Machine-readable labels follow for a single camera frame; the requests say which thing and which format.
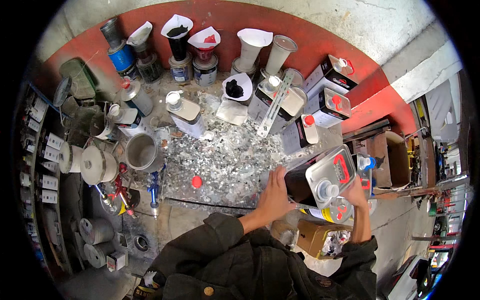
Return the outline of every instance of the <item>concrete wall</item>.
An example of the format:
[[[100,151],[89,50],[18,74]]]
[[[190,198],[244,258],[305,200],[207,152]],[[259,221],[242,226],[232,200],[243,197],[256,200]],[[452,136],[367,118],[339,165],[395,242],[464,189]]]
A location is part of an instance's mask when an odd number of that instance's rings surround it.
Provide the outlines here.
[[[46,28],[39,41],[36,56],[40,62],[44,62],[65,43],[88,28],[115,15],[163,2],[173,1],[67,0]],[[346,40],[379,65],[386,63],[435,19],[423,0],[236,2],[265,6],[307,20]]]

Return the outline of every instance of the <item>black container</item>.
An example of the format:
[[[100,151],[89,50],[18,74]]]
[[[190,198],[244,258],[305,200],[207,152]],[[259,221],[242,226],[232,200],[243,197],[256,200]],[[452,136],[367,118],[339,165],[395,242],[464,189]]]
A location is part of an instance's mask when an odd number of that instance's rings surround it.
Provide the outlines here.
[[[176,61],[184,60],[187,57],[187,40],[188,35],[177,39],[168,39],[170,49],[172,49],[172,54]]]
[[[122,35],[117,28],[117,18],[111,18],[102,27],[100,27],[100,31],[103,33],[103,36],[110,44],[112,49],[116,49],[120,47]]]

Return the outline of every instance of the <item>plastic cup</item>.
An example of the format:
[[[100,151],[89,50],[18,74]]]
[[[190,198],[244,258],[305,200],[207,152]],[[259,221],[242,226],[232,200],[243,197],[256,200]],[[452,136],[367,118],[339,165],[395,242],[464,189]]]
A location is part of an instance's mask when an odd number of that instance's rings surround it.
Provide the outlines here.
[[[274,36],[272,50],[265,71],[277,74],[290,53],[298,50],[297,44],[287,36]]]
[[[187,40],[188,35],[181,38],[168,39],[170,49],[172,49],[172,54],[176,61],[184,60],[187,57]]]
[[[197,58],[202,63],[208,63],[212,59],[213,50],[215,47],[209,50],[201,50],[199,48],[195,48],[195,52],[197,52]]]
[[[237,64],[237,67],[241,71],[248,71],[253,68],[253,64],[257,60],[258,53],[263,47],[257,47],[250,45],[244,40],[240,39],[241,42],[241,53],[240,61]]]

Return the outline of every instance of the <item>black jacket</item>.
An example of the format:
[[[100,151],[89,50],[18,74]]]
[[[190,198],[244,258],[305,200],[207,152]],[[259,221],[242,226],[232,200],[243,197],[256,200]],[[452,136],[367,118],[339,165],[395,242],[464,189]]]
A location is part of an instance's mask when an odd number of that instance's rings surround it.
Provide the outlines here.
[[[133,299],[375,299],[377,241],[343,246],[330,277],[306,267],[266,229],[243,236],[237,218],[212,214],[169,242]]]

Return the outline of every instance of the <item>person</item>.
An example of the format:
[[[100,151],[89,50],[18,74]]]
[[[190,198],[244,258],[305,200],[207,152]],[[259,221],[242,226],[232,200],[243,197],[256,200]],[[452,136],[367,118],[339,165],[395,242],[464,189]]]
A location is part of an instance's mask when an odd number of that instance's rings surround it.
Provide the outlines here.
[[[257,208],[239,218],[214,213],[170,241],[133,292],[153,299],[375,299],[377,241],[370,231],[360,178],[342,193],[355,209],[350,241],[330,277],[305,265],[265,225],[295,209],[287,198],[285,168],[270,171]]]

